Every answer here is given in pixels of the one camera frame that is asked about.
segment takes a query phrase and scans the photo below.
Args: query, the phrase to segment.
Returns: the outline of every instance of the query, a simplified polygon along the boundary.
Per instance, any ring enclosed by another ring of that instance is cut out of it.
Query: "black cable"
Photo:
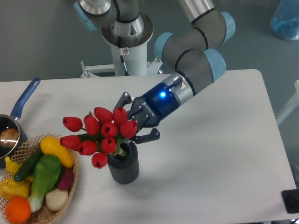
[[[122,63],[123,69],[125,70],[125,76],[129,76],[125,60],[123,59],[123,55],[121,55],[121,63]]]
[[[299,218],[295,219],[295,220],[292,221],[290,224],[295,224],[298,220],[299,220]]]

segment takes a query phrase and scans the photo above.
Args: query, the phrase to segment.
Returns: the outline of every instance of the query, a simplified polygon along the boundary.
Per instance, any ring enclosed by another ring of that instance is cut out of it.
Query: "orange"
[[[24,197],[14,197],[5,207],[5,216],[11,223],[26,222],[31,215],[31,207],[29,202]]]

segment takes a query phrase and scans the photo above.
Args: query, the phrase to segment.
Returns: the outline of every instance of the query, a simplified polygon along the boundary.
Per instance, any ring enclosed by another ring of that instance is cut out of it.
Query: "tulip bouquet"
[[[83,122],[77,117],[64,117],[63,125],[72,132],[87,132],[64,136],[60,138],[60,144],[78,151],[80,155],[92,155],[92,164],[96,168],[102,168],[107,164],[107,154],[126,156],[121,143],[132,138],[137,132],[137,122],[128,120],[127,112],[122,107],[113,112],[96,107],[93,114],[89,112],[84,117]]]

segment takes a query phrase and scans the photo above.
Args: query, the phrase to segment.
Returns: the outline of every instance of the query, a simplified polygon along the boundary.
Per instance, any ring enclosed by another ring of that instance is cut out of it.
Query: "dark gray cylindrical vase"
[[[139,174],[138,151],[133,142],[123,142],[121,148],[127,152],[127,155],[122,157],[109,154],[108,167],[115,181],[128,184],[133,182]]]

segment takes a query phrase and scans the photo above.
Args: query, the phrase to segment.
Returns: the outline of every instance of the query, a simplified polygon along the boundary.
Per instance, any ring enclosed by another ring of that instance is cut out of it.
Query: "tulip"
[[[62,122],[71,132],[78,132],[83,127],[81,119],[76,117],[64,117]]]
[[[114,123],[105,123],[102,126],[101,132],[106,138],[114,137],[118,133],[118,128]]]
[[[92,155],[98,150],[97,143],[91,140],[85,140],[78,147],[80,155]]]
[[[114,153],[116,150],[116,142],[115,139],[112,137],[109,138],[105,138],[102,142],[101,142],[101,149],[103,152],[105,153]]]
[[[112,112],[103,107],[96,107],[93,114],[101,124],[105,124],[113,120]]]
[[[135,120],[123,123],[120,128],[121,135],[125,138],[132,138],[137,132],[137,122]]]
[[[113,120],[114,123],[120,127],[123,123],[128,121],[128,115],[125,109],[123,109],[122,107],[117,107],[114,111],[113,111]]]
[[[106,166],[107,161],[108,161],[108,158],[104,153],[93,154],[92,164],[94,167],[101,169],[104,166]]]
[[[81,139],[76,135],[69,135],[60,138],[60,145],[71,150],[77,150]]]
[[[89,135],[96,135],[100,130],[100,124],[98,123],[97,119],[92,115],[88,114],[83,119],[85,124],[86,132]]]

